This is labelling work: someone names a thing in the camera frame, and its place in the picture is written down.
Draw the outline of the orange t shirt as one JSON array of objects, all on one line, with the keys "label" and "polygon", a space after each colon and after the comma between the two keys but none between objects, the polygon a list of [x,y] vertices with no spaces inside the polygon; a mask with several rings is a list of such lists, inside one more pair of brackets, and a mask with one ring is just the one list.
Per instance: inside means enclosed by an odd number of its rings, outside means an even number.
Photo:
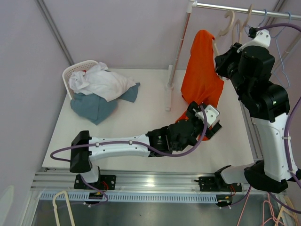
[{"label": "orange t shirt", "polygon": [[[215,72],[213,40],[214,36],[206,30],[198,31],[194,38],[181,87],[182,98],[188,104],[195,101],[198,105],[205,103],[215,108],[218,106],[224,81]],[[193,135],[194,126],[188,121],[186,112],[175,124],[177,133],[173,137],[194,145],[199,135]]]}]

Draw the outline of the grey blue t shirt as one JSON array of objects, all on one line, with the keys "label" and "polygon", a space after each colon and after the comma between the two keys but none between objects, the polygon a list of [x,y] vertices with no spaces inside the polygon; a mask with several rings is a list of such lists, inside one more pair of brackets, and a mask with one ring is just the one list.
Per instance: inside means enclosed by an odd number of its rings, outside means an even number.
[{"label": "grey blue t shirt", "polygon": [[107,102],[104,98],[96,95],[75,94],[70,101],[71,109],[82,118],[98,125],[107,119],[118,107],[118,100],[125,100],[134,103],[138,96],[140,83],[130,87],[124,94],[117,99]]}]

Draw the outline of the white t shirt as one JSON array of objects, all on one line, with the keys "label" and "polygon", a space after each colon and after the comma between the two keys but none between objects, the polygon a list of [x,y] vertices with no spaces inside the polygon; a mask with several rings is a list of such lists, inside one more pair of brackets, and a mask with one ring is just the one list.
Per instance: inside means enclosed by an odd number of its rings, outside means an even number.
[{"label": "white t shirt", "polygon": [[86,73],[73,72],[69,78],[69,86],[75,94],[96,94],[107,102],[117,99],[135,85],[136,82],[133,79],[109,71],[103,62],[99,62]]}]

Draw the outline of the beige wooden hanger front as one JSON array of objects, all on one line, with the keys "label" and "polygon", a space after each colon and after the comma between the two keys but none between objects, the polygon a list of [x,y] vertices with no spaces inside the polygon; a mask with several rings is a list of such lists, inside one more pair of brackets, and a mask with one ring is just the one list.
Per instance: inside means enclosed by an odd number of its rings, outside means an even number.
[{"label": "beige wooden hanger front", "polygon": [[225,18],[229,19],[228,25],[226,26],[225,29],[220,30],[217,34],[217,36],[214,38],[214,40],[212,41],[212,46],[213,46],[213,53],[214,53],[214,57],[218,56],[219,50],[217,48],[217,41],[222,37],[225,36],[229,33],[230,29],[233,27],[234,25],[234,19],[235,19],[235,12],[232,10],[228,10],[225,15]]}]

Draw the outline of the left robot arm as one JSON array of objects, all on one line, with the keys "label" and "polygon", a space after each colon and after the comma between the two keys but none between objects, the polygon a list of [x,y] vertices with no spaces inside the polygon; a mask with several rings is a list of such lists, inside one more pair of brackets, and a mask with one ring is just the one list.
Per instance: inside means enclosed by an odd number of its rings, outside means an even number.
[{"label": "left robot arm", "polygon": [[80,174],[85,184],[96,189],[101,184],[99,168],[93,161],[110,157],[182,157],[183,150],[190,147],[191,153],[203,138],[210,139],[221,128],[220,112],[212,105],[191,102],[185,119],[149,131],[146,134],[126,138],[92,137],[82,130],[71,143],[70,172]]}]

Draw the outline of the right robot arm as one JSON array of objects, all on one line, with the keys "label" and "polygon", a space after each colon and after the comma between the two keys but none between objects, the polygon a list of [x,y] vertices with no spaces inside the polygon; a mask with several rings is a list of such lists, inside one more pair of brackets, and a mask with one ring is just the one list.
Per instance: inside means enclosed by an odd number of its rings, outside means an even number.
[{"label": "right robot arm", "polygon": [[215,174],[214,186],[226,190],[233,183],[281,193],[301,170],[293,161],[286,124],[289,121],[288,93],[270,82],[275,58],[265,47],[235,43],[215,58],[215,71],[231,81],[238,100],[249,111],[260,137],[262,160],[242,166],[226,166]]}]

